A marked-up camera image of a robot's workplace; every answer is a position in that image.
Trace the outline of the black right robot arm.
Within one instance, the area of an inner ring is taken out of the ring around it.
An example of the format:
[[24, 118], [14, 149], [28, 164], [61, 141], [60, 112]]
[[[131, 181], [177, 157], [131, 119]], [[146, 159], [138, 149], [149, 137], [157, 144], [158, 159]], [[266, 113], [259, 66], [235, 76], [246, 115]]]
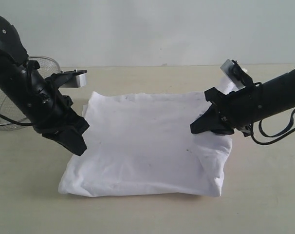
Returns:
[[191, 133], [211, 131], [231, 135], [234, 130], [239, 130], [248, 137], [252, 134], [253, 123], [295, 108], [295, 69], [265, 83], [254, 83], [228, 94], [211, 88], [204, 95], [211, 105], [190, 124]]

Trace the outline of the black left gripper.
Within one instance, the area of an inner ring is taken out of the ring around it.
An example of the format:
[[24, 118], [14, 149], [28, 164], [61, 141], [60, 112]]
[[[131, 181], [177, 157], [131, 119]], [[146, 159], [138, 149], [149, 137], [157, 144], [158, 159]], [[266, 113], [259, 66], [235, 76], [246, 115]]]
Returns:
[[58, 90], [42, 90], [30, 97], [33, 129], [74, 155], [81, 156], [87, 149], [82, 134], [90, 125], [72, 109], [71, 98]]

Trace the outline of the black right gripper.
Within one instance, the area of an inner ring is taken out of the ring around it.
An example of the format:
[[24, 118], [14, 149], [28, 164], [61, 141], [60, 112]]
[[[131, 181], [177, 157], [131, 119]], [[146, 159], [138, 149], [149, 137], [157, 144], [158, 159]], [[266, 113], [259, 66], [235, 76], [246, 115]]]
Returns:
[[253, 124], [259, 121], [260, 109], [263, 106], [262, 85], [245, 87], [228, 94], [213, 87], [206, 90], [204, 95], [206, 101], [212, 105], [190, 124], [192, 134], [212, 132], [232, 135], [235, 129], [243, 134], [253, 133]]

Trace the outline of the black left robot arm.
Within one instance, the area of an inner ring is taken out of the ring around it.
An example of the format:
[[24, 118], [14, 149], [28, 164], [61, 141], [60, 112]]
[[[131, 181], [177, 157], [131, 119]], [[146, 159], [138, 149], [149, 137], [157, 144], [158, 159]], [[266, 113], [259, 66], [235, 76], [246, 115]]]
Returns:
[[87, 70], [53, 73], [43, 78], [39, 68], [39, 62], [29, 58], [14, 25], [0, 16], [0, 89], [29, 122], [18, 122], [2, 114], [0, 118], [31, 126], [44, 138], [81, 156], [87, 149], [83, 133], [89, 124], [72, 109], [72, 99], [61, 94], [59, 88], [81, 87]]

